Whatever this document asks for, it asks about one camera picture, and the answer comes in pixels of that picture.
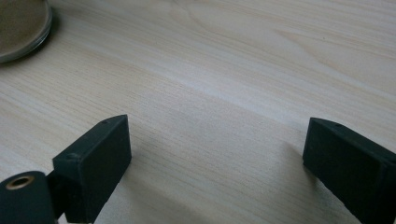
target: wooden table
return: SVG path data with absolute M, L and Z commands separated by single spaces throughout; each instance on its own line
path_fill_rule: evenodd
M 396 152 L 394 1 L 49 2 L 48 41 L 0 65 L 1 179 L 128 114 L 134 157 L 96 223 L 359 223 L 304 140 L 319 117 Z

